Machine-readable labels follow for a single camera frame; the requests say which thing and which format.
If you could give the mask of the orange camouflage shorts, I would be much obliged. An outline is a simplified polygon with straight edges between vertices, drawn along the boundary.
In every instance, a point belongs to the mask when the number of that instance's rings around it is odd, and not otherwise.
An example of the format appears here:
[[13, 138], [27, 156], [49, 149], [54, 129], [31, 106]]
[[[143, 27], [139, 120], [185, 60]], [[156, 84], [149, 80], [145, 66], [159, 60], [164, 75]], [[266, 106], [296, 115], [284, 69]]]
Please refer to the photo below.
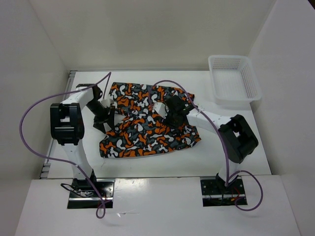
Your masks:
[[200, 140], [197, 128], [184, 124], [173, 129], [152, 111], [149, 101], [164, 102], [177, 95], [190, 103], [195, 95], [166, 86], [114, 82], [109, 91], [115, 114], [124, 118], [99, 143], [102, 158], [142, 157], [194, 147]]

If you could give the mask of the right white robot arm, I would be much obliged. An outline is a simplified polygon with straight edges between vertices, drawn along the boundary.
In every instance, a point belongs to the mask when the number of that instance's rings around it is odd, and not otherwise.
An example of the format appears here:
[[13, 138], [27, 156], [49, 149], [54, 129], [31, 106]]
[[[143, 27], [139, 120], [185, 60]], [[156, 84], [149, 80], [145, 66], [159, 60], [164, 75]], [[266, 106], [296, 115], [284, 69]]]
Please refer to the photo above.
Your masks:
[[227, 117], [205, 111], [177, 95], [165, 102], [157, 102], [154, 111], [172, 128], [191, 125], [218, 135], [225, 155], [225, 167], [218, 173], [216, 188], [221, 193], [229, 192], [240, 173], [241, 164], [258, 146], [258, 139], [246, 119], [239, 114]]

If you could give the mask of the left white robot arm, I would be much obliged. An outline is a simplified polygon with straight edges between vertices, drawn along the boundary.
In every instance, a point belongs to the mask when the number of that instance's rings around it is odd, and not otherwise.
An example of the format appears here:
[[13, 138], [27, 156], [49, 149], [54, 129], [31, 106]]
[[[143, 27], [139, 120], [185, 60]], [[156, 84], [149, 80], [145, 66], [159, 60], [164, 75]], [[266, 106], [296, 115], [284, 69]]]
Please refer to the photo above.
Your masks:
[[82, 109], [86, 107], [94, 115], [93, 128], [106, 133], [107, 124], [115, 129], [115, 108], [110, 100], [101, 101], [102, 95], [98, 86], [79, 84], [69, 98], [50, 106], [51, 136], [62, 146], [73, 165], [74, 189], [89, 197], [97, 193], [98, 183], [83, 147], [85, 127]]

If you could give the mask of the white plastic basket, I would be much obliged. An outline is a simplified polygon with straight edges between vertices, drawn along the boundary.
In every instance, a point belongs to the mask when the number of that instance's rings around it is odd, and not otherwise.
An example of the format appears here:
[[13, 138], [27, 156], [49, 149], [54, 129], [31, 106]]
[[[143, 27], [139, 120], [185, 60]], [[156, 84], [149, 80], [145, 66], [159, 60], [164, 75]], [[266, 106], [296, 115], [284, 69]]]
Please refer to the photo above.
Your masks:
[[212, 55], [208, 57], [208, 65], [217, 104], [247, 106], [262, 98], [258, 79], [248, 57]]

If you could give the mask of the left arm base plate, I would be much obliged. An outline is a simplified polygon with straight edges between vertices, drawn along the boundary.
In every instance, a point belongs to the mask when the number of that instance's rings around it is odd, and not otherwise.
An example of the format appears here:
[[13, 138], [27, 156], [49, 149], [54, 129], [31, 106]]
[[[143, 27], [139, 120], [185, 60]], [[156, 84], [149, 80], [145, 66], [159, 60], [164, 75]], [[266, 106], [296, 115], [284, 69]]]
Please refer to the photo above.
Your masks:
[[[106, 208], [113, 207], [114, 183], [113, 179], [94, 182]], [[62, 183], [61, 186], [69, 191], [67, 209], [96, 209], [101, 206], [100, 197], [86, 180], [74, 179], [71, 184]]]

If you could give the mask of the aluminium rail frame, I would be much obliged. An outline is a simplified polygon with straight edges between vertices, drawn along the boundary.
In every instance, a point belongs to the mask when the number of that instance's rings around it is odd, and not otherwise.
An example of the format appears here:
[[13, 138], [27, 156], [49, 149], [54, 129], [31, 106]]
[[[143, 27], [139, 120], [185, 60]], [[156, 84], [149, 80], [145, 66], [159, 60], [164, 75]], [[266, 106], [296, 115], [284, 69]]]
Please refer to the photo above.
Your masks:
[[48, 152], [48, 159], [44, 162], [40, 178], [68, 178], [73, 176], [70, 167], [61, 167], [61, 164], [67, 164], [67, 156], [64, 151], [65, 144], [77, 144], [76, 128], [71, 125], [69, 116], [78, 119], [77, 110], [79, 105], [63, 105], [62, 103], [53, 103], [50, 107], [50, 131], [52, 135], [52, 144]]

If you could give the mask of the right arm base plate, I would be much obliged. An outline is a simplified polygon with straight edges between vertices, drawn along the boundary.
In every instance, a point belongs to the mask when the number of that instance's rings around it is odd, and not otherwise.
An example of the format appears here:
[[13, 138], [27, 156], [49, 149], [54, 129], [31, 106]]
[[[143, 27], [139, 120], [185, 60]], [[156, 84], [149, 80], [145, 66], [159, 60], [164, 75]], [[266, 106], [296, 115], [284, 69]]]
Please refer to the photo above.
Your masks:
[[246, 206], [247, 199], [243, 181], [240, 177], [233, 180], [227, 188], [216, 177], [200, 178], [202, 202], [204, 207]]

